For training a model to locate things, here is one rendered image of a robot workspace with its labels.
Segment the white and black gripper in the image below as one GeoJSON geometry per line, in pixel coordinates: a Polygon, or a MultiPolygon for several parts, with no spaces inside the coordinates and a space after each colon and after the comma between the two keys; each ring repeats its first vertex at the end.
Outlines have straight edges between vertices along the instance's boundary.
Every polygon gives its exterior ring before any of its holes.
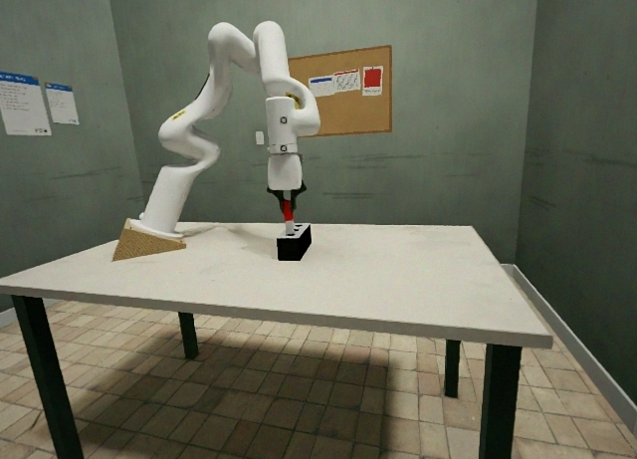
{"type": "Polygon", "coordinates": [[[296,154],[272,155],[268,162],[268,188],[267,192],[274,194],[280,203],[280,209],[284,213],[284,191],[291,190],[291,212],[297,209],[296,198],[307,190],[303,182],[303,174],[300,158],[296,154]],[[297,190],[298,188],[301,188],[297,190]],[[295,190],[295,191],[294,191],[295,190]]]}

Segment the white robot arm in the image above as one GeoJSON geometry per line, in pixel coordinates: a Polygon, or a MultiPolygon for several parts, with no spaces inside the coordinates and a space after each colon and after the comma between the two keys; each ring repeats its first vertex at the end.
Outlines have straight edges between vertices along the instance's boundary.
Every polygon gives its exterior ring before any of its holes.
{"type": "Polygon", "coordinates": [[[182,238],[174,229],[192,182],[219,158],[217,139],[194,126],[227,105],[234,89],[231,61],[248,74],[262,75],[264,91],[272,97],[266,100],[270,153],[296,154],[305,162],[304,154],[295,153],[297,137],[319,132],[317,102],[306,86],[290,77],[285,37],[277,23],[258,25],[253,42],[231,24],[219,23],[209,34],[208,51],[210,72],[199,95],[170,117],[158,134],[166,149],[188,159],[161,168],[144,213],[139,220],[129,221],[132,227],[159,237],[182,238]],[[295,105],[305,110],[296,110],[295,105]]]}

